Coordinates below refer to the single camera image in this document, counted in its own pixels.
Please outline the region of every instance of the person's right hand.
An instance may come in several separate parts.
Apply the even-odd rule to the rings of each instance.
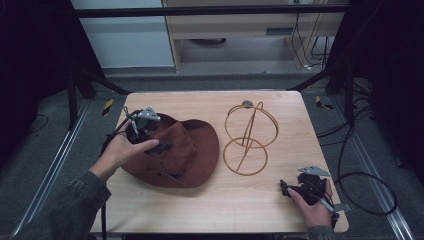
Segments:
[[[306,226],[308,228],[313,226],[332,227],[331,212],[324,206],[324,204],[321,203],[321,201],[318,201],[314,205],[309,206],[298,192],[290,188],[288,189],[288,191],[296,205],[300,208],[300,211],[302,211],[303,217],[305,218]],[[327,185],[325,187],[325,191],[328,194],[327,196],[333,196],[330,181],[328,180]]]
[[[102,156],[90,168],[90,171],[106,182],[115,171],[124,165],[126,162],[133,159],[139,159],[141,154],[154,148],[159,144],[159,140],[152,139],[138,144],[132,144],[128,141],[124,129],[130,124],[127,121],[122,126],[122,133],[117,134],[107,146]]]

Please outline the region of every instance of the dark sleeve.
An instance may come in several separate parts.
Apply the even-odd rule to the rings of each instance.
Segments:
[[[15,239],[85,239],[97,211],[111,193],[96,175],[87,171],[46,202]]]
[[[334,240],[336,235],[331,227],[327,226],[313,226],[308,228],[310,240]]]

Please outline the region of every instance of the brown hat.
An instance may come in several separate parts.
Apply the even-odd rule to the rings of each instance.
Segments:
[[[219,158],[219,142],[213,127],[201,120],[179,122],[158,114],[158,129],[150,132],[173,147],[161,154],[143,154],[122,168],[155,187],[194,188],[211,176]]]

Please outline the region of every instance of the cabinet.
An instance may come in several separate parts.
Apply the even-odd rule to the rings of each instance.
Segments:
[[[289,0],[162,0],[164,7],[286,5],[289,2]],[[313,4],[346,2],[348,0],[313,0]],[[300,67],[306,62],[306,56],[312,49],[314,38],[335,36],[342,18],[343,13],[244,14],[168,16],[166,22],[174,63],[178,70],[184,39],[241,37],[285,39],[294,62]],[[296,31],[293,34],[296,23],[299,32]]]
[[[75,9],[162,7],[161,0],[72,0]],[[164,17],[81,18],[105,74],[174,66]]]

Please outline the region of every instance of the wire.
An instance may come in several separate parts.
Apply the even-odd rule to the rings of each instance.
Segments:
[[[325,195],[327,195],[328,200],[330,200],[331,206],[334,207],[334,202],[333,202],[333,198],[331,197],[331,195],[326,191]]]
[[[337,163],[337,180],[334,181],[334,184],[339,184],[340,189],[342,190],[343,194],[357,208],[361,209],[362,211],[364,211],[366,213],[372,214],[372,215],[376,215],[376,216],[387,216],[387,215],[393,213],[396,210],[398,204],[397,204],[396,194],[394,193],[394,191],[383,180],[381,180],[380,178],[378,178],[376,176],[373,176],[373,175],[371,175],[369,173],[365,173],[365,172],[351,172],[351,173],[346,173],[346,174],[343,174],[343,175],[340,174],[341,173],[341,162],[342,162],[343,153],[344,153],[344,150],[345,150],[345,147],[346,147],[347,140],[348,140],[349,136],[352,134],[353,129],[354,129],[354,127],[350,127],[349,128],[348,133],[346,134],[346,137],[344,139],[343,145],[341,147],[340,155],[339,155],[339,159],[338,159],[338,163]],[[367,208],[361,206],[356,201],[354,201],[346,193],[347,191],[345,190],[345,188],[343,186],[343,183],[341,181],[342,179],[344,179],[346,177],[349,177],[349,176],[353,176],[353,175],[364,175],[364,176],[367,176],[367,177],[371,177],[371,178],[377,180],[378,182],[380,182],[381,184],[383,184],[383,186],[385,186],[389,190],[390,194],[392,195],[392,198],[393,198],[393,207],[389,211],[386,211],[386,212],[377,212],[377,211],[373,211],[373,210],[367,209]]]
[[[360,98],[357,98],[357,99],[355,99],[355,101],[353,101],[353,104],[355,105],[355,104],[357,104],[358,102],[360,102],[360,101],[366,101],[366,102],[369,102],[369,98],[368,97],[360,97]]]
[[[348,125],[347,123],[343,123],[343,124],[340,124],[340,125],[335,126],[333,128],[330,128],[330,129],[328,129],[328,130],[326,130],[324,132],[318,133],[317,134],[317,138],[323,138],[323,137],[330,136],[330,135],[332,135],[332,134],[334,134],[334,133],[342,130],[347,125]]]
[[[359,93],[362,96],[371,97],[371,92],[356,81],[353,82],[353,90],[354,92]]]
[[[367,106],[367,107],[364,107],[363,109],[361,109],[360,111],[358,111],[355,114],[355,120],[361,120],[362,118],[364,118],[366,116],[371,116],[371,114],[364,114],[361,117],[358,117],[361,113],[366,112],[366,111],[372,111],[371,107]]]
[[[112,141],[112,139],[118,135],[118,134],[122,134],[125,132],[124,131],[120,131],[122,126],[124,126],[124,124],[129,120],[133,118],[134,114],[138,114],[140,112],[140,110],[135,110],[134,112],[132,112],[131,114],[128,113],[128,108],[125,106],[124,107],[124,112],[125,112],[125,119],[121,122],[121,124],[119,124],[119,126],[109,135],[107,135],[107,138],[105,140],[105,142],[103,143],[102,146],[102,151],[100,153],[100,155],[103,154],[103,152],[106,150],[106,147],[109,145],[109,143]],[[101,208],[101,223],[102,223],[102,239],[106,240],[107,239],[107,233],[106,233],[106,203],[103,204],[102,208]]]
[[[316,47],[316,44],[318,42],[319,37],[316,37],[314,40],[314,43],[312,45],[312,49],[311,49],[311,56],[313,59],[321,61],[321,70],[325,69],[325,66],[327,64],[327,48],[329,47],[329,37],[325,37],[325,44],[324,44],[324,52],[323,53],[314,53],[314,49]]]
[[[309,66],[312,67],[312,66],[318,65],[320,63],[311,63],[309,61],[308,57],[306,56],[306,49],[305,49],[305,46],[303,45],[302,38],[300,36],[300,31],[299,31],[299,15],[300,15],[299,13],[296,13],[296,23],[294,25],[293,32],[292,32],[292,35],[291,35],[291,45],[292,45],[292,48],[293,48],[294,53],[296,54],[297,60],[299,61],[299,65],[302,65],[302,61],[300,60],[300,57],[297,54],[297,51],[296,51],[296,49],[294,47],[294,34],[297,32],[297,35],[299,37],[300,45],[302,46],[303,57],[310,64]]]
[[[38,117],[44,117],[46,119],[46,121],[44,122],[44,124],[41,127],[37,128],[35,130],[32,130],[32,131],[29,131],[27,134],[36,133],[36,132],[40,131],[41,129],[43,129],[47,125],[47,123],[49,123],[49,117],[47,117],[46,115],[44,115],[44,114],[37,114],[37,116]]]
[[[338,142],[333,142],[333,143],[320,144],[320,146],[321,147],[326,147],[326,146],[336,145],[336,144],[340,144],[340,143],[343,143],[343,140],[338,141]]]

